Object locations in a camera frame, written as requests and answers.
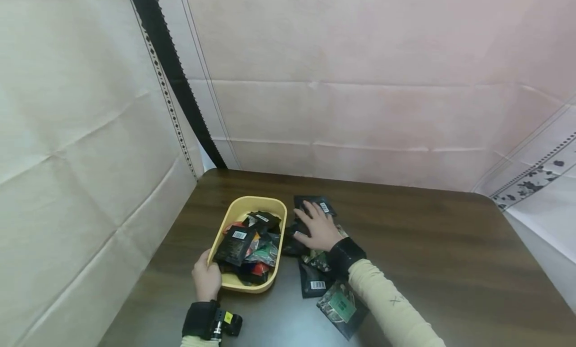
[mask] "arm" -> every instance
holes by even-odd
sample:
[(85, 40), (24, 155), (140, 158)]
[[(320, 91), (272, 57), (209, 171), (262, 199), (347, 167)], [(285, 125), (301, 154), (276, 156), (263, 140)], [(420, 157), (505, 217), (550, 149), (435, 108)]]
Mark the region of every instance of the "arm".
[(350, 286), (362, 298), (388, 340), (397, 347), (444, 347), (431, 325), (369, 260), (348, 269)]
[(208, 249), (194, 264), (192, 278), (196, 286), (196, 301), (190, 305), (186, 314), (186, 320), (182, 327), (182, 343), (180, 347), (218, 347), (217, 340), (201, 339), (199, 335), (208, 321), (214, 318), (214, 308), (220, 287), (222, 286), (222, 274), (216, 263), (208, 265)]
[(443, 347), (444, 341), (431, 325), (399, 293), (394, 284), (366, 259), (366, 252), (351, 238), (338, 233), (332, 215), (325, 215), (315, 203), (304, 202), (310, 217), (302, 210), (294, 213), (310, 230), (311, 236), (294, 234), (306, 247), (327, 252), (329, 266), (366, 302), (380, 328), (395, 347)]

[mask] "black strap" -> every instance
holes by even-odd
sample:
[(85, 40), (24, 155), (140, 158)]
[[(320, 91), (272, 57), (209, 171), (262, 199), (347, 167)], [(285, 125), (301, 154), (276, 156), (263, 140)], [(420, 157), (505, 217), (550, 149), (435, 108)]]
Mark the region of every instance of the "black strap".
[(175, 97), (178, 100), (182, 111), (192, 127), (194, 134), (198, 141), (204, 147), (208, 156), (219, 169), (226, 169), (226, 163), (220, 155), (219, 150), (216, 148), (215, 142), (210, 136), (208, 127), (204, 122), (204, 117), (200, 113), (196, 98), (190, 89), (190, 85), (186, 80), (186, 75), (182, 70), (182, 64), (178, 58), (178, 53), (172, 42), (170, 31), (164, 15), (160, 9), (158, 0), (132, 0), (142, 26), (148, 32), (148, 36), (154, 46), (154, 50), (162, 67), (166, 78), (174, 91)]
[(209, 341), (212, 338), (215, 316), (219, 306), (215, 300), (192, 303), (188, 313), (186, 313), (186, 319), (183, 321), (182, 337), (198, 336), (202, 340)]
[(352, 238), (339, 241), (327, 253), (327, 264), (338, 279), (348, 281), (349, 268), (359, 260), (366, 259), (366, 252)]

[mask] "pile of snacks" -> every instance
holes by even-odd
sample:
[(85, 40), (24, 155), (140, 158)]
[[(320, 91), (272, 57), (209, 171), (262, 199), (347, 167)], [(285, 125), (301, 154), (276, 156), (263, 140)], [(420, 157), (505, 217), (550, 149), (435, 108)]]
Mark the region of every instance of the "pile of snacks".
[[(294, 207), (308, 213), (304, 201), (318, 204), (326, 215), (332, 215), (333, 218), (337, 216), (325, 196), (295, 195)], [(336, 224), (336, 228), (341, 236), (348, 237), (339, 224)], [(296, 232), (310, 237), (308, 227), (297, 216), (286, 227), (281, 252), (282, 256), (298, 258), (302, 297), (321, 297), (316, 306), (349, 340), (368, 314), (368, 308), (348, 286), (347, 281), (336, 280), (327, 262), (326, 252), (307, 248), (293, 237)]]
[(213, 257), (220, 271), (235, 274), (245, 286), (268, 281), (270, 267), (276, 266), (278, 257), (280, 222), (271, 213), (255, 211), (244, 221), (227, 226)]

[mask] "right hand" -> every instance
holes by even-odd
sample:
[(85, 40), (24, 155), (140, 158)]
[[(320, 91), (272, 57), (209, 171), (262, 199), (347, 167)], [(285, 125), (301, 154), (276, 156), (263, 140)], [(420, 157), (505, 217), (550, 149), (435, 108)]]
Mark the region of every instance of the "right hand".
[(316, 203), (304, 201), (304, 206), (308, 210), (311, 218), (302, 210), (295, 209), (294, 213), (310, 230), (311, 237), (304, 233), (296, 232), (294, 238), (302, 242), (307, 248), (312, 250), (330, 251), (344, 237), (338, 233), (334, 225), (332, 215), (326, 215), (322, 208)]

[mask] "white label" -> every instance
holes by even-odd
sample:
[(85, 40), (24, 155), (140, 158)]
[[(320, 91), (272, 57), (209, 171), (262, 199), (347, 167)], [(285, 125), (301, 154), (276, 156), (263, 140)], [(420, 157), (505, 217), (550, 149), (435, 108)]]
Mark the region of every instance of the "white label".
[(234, 234), (232, 234), (232, 237), (238, 238), (238, 240), (243, 240), (244, 238), (246, 238), (246, 233), (237, 230), (236, 232), (234, 232)]
[(263, 217), (263, 216), (262, 216), (262, 215), (260, 215), (260, 214), (257, 214), (257, 215), (255, 215), (255, 216), (256, 216), (256, 217), (258, 217), (259, 219), (261, 219), (261, 220), (262, 220), (262, 221), (264, 221), (264, 222), (268, 222), (268, 221), (270, 221), (268, 218), (266, 218), (266, 217)]
[(320, 207), (322, 207), (322, 211), (324, 211), (325, 214), (329, 214), (330, 210), (328, 209), (328, 207), (326, 206), (326, 203), (321, 202), (320, 203)]
[(324, 281), (311, 281), (310, 286), (312, 290), (326, 290), (326, 283)]

